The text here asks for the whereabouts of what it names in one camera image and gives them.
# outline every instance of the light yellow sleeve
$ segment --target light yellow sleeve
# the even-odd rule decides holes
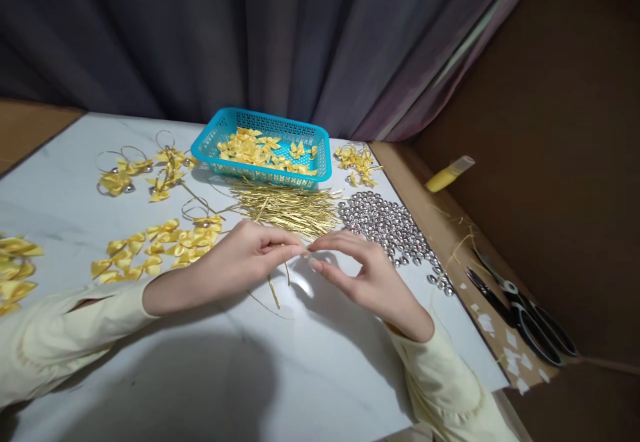
[[[491,392],[436,330],[418,343],[387,326],[405,365],[416,418],[445,441],[517,441]]]
[[[50,392],[154,320],[142,305],[151,280],[53,295],[0,319],[0,410]],[[99,301],[71,311],[88,299]]]

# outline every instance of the pile of silver bells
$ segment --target pile of silver bells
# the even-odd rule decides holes
[[[356,192],[347,202],[339,202],[338,207],[345,229],[380,244],[395,267],[408,265],[409,261],[416,265],[428,261],[434,272],[428,274],[428,282],[449,297],[454,294],[449,276],[406,207],[386,201],[372,191]]]

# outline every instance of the teal mesh basket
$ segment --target teal mesh basket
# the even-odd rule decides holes
[[[278,142],[280,148],[274,150],[274,154],[278,157],[284,155],[295,164],[308,165],[309,170],[317,169],[317,174],[303,175],[219,159],[218,142],[226,142],[231,134],[237,132],[238,127],[259,130],[266,137],[280,137],[281,140]],[[310,160],[310,154],[305,154],[298,160],[292,160],[289,155],[291,142],[297,145],[300,141],[306,149],[314,145],[318,146],[314,160]],[[318,182],[324,182],[331,176],[329,134],[322,127],[235,107],[225,107],[216,112],[193,142],[191,153],[196,159],[209,164],[216,174],[244,176],[251,180],[302,189],[313,189]]]

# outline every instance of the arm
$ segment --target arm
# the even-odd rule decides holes
[[[50,392],[116,340],[162,315],[253,288],[304,250],[284,230],[244,221],[184,269],[153,280],[84,287],[3,317],[0,410]]]
[[[320,237],[309,250],[337,250],[362,264],[360,273],[349,277],[327,262],[312,261],[314,270],[385,322],[404,362],[418,420],[447,441],[517,440],[491,393],[440,336],[378,244],[340,231]]]

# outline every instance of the table surface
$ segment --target table surface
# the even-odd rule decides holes
[[[94,158],[134,145],[147,156],[164,129],[186,151],[201,125],[90,113],[0,181],[0,227],[41,244],[32,280],[39,286],[23,302],[90,283],[92,261],[105,258],[110,240],[181,219],[191,196],[183,187],[148,203],[148,184],[118,198],[98,194]],[[331,140],[332,152],[346,141]],[[326,185],[345,188],[346,171],[332,159]],[[197,167],[185,182],[214,209],[233,201]],[[401,203],[382,171],[374,189]],[[227,193],[223,181],[214,185]],[[223,230],[241,216],[225,215]],[[134,265],[144,260],[141,252]],[[359,265],[336,254],[346,273]],[[163,268],[173,258],[165,256]],[[292,287],[278,269],[273,283],[282,305],[276,317],[248,296],[167,317],[116,345],[97,365],[18,413],[15,441],[264,440],[370,441],[413,423],[401,361],[379,320],[314,274],[305,260],[291,264]],[[456,297],[426,282],[430,265],[399,273],[436,325],[492,391],[507,380]],[[277,310],[268,284],[253,294]]]

